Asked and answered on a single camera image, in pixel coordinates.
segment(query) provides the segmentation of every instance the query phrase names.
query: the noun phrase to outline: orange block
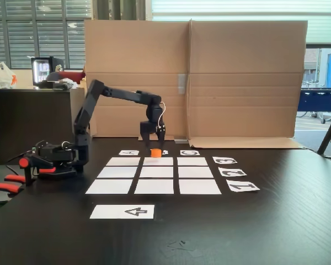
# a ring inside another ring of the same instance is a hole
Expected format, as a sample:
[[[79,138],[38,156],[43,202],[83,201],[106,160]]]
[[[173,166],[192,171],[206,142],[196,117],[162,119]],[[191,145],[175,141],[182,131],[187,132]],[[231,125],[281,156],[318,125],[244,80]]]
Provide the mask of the orange block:
[[[162,157],[161,149],[151,149],[151,157]]]

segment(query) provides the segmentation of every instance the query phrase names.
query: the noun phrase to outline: red handle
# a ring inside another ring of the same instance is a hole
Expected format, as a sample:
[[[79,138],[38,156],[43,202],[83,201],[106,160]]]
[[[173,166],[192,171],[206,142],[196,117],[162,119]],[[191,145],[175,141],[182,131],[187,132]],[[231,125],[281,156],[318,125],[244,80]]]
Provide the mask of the red handle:
[[[26,183],[26,178],[24,176],[20,176],[20,175],[7,175],[4,178],[5,181],[12,181],[12,182],[18,182],[21,184]]]
[[[14,184],[0,183],[0,190],[3,192],[19,193],[20,186]]]
[[[39,168],[39,173],[54,173],[56,168]]]

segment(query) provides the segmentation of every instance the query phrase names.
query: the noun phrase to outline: white paper card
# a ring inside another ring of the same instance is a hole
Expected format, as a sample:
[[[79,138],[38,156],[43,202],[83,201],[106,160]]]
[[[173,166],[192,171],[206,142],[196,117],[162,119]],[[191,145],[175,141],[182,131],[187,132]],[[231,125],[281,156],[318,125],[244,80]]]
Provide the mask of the white paper card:
[[[127,194],[132,179],[96,179],[86,194]]]
[[[143,161],[144,166],[172,166],[173,158],[172,157],[145,157]]]
[[[174,194],[172,179],[139,179],[135,194]]]
[[[204,157],[178,157],[178,166],[207,166]]]
[[[178,167],[179,178],[213,178],[209,167]]]
[[[143,167],[140,178],[173,178],[173,167]]]
[[[139,157],[112,157],[107,166],[138,166]]]
[[[137,150],[121,150],[119,156],[137,156]]]
[[[220,170],[220,174],[224,177],[240,177],[246,176],[244,171],[241,169],[234,169],[234,168],[218,168]]]
[[[90,219],[153,219],[154,205],[96,205]]]
[[[104,167],[97,178],[133,178],[137,167]]]
[[[213,157],[213,160],[215,160],[215,163],[217,164],[234,164],[237,163],[233,158],[230,157]]]
[[[248,181],[229,181],[228,186],[233,192],[251,192],[253,190],[260,190],[255,184]]]
[[[200,153],[196,150],[180,150],[182,156],[199,156]]]
[[[221,194],[214,179],[180,179],[181,194]]]

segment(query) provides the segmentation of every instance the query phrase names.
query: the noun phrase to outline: desk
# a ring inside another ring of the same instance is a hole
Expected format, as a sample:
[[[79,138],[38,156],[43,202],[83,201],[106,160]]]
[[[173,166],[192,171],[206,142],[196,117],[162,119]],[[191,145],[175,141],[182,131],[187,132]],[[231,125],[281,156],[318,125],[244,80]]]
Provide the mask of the desk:
[[[1,208],[0,264],[331,265],[327,159],[309,150],[200,150],[222,195],[85,194],[120,150],[143,149],[136,139],[94,139],[84,178],[36,181]],[[177,157],[189,145],[165,149]],[[235,179],[261,190],[230,191],[212,156],[234,158],[227,166],[247,174]],[[155,219],[89,218],[97,204],[137,203],[154,204]],[[173,240],[190,241],[202,257],[166,258],[159,248]]]

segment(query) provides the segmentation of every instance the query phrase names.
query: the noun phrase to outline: tic-tac-toe grid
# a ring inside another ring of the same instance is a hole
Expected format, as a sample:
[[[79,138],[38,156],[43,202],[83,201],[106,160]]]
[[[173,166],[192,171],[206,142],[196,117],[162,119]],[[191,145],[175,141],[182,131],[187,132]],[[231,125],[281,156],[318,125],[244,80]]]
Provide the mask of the tic-tac-toe grid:
[[[112,157],[97,178],[87,194],[127,194],[132,185],[133,194],[174,194],[176,186],[180,194],[221,194],[206,158],[198,156]]]

